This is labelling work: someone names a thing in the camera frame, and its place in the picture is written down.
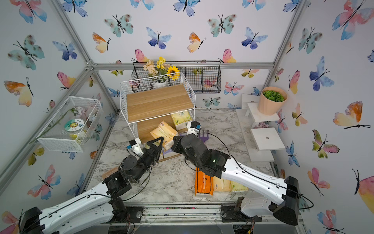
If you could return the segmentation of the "orange-yellow tissue pack top shelf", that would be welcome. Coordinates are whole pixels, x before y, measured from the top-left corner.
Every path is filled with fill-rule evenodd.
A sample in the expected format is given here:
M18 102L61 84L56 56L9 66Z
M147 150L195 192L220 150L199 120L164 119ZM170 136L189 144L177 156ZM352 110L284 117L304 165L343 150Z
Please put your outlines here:
M230 192L231 181L223 178L213 178L213 191L214 192Z

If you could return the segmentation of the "pale orange tissue pack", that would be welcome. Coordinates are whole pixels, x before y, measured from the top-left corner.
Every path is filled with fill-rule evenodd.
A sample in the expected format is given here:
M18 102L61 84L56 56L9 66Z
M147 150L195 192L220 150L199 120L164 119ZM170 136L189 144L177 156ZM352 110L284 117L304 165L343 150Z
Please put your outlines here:
M179 136L178 132L165 121L162 121L154 130L152 130L151 135L154 139L159 137L164 138L162 145L165 150L169 150L174 144L173 138Z

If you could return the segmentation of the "bright orange tissue pack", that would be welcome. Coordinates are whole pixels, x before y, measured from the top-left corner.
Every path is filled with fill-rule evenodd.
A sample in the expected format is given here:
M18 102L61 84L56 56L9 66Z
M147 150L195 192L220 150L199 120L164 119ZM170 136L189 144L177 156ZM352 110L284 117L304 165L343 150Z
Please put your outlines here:
M195 196L212 197L213 196L213 177L206 175L199 168L195 169Z

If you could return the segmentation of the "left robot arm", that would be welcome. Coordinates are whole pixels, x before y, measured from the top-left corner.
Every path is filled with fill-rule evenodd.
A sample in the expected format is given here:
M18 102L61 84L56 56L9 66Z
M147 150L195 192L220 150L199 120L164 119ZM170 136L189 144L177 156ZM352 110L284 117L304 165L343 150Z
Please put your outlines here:
M64 203L25 212L19 222L21 234L73 234L116 217L128 217L121 196L138 184L145 173L158 162L164 138L147 142L141 149L136 140L130 142L135 156L127 156L118 170L85 193Z

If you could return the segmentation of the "yellow-green tissue pack top shelf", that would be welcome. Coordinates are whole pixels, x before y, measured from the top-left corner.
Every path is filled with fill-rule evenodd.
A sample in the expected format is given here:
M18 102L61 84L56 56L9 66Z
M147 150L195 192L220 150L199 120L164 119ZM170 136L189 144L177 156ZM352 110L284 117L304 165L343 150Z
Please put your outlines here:
M231 185L231 191L232 192L246 192L246 191L249 190L246 186L241 185L241 184L239 184L237 182L234 182L234 181L231 181L230 185Z

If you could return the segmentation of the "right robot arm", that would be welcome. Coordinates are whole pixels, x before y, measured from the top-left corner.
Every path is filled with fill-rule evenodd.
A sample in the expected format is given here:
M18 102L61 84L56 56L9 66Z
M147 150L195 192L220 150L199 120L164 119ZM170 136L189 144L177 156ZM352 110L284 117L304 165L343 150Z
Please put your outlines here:
M175 136L172 150L185 156L201 172L241 184L263 196L240 199L240 212L247 217L272 215L292 226L299 222L299 182L294 177L273 177L239 163L233 156L208 149L194 134Z

